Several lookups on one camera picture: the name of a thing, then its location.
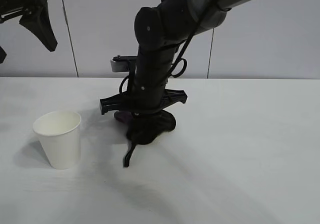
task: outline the white table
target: white table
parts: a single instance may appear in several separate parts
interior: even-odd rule
[[[319,80],[170,80],[177,128],[138,146],[99,99],[120,79],[0,78],[1,224],[318,224]],[[32,133],[80,112],[82,155],[50,167]]]

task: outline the white wall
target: white wall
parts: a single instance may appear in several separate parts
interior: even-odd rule
[[[0,24],[0,46],[7,53],[0,64],[1,77],[77,76],[62,0],[48,0],[48,9],[58,41],[55,52],[49,52],[30,31],[19,25],[19,17]]]
[[[320,79],[320,0],[253,0],[215,30],[210,78]]]
[[[110,59],[135,56],[135,16],[141,7],[155,7],[161,0],[64,0],[80,77],[116,77]],[[212,31],[194,38],[185,57],[184,77],[206,78]]]

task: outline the paper cup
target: paper cup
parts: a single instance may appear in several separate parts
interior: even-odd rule
[[[33,124],[48,160],[55,169],[73,167],[80,160],[81,116],[73,111],[50,112]]]

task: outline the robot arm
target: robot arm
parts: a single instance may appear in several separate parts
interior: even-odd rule
[[[19,23],[32,32],[50,51],[57,47],[57,40],[52,31],[48,14],[47,0],[0,0],[0,24],[22,16]]]
[[[117,110],[115,118],[128,124],[131,147],[123,159],[128,167],[137,144],[151,143],[159,134],[176,127],[174,116],[163,110],[187,101],[183,90],[166,89],[169,77],[179,77],[187,68],[183,59],[192,37],[221,25],[227,12],[250,0],[161,0],[157,7],[143,7],[135,18],[134,30],[139,43],[138,55],[115,57],[112,69],[129,70],[127,90],[100,100],[101,113]],[[174,61],[175,53],[183,44]],[[173,75],[178,63],[182,70]]]

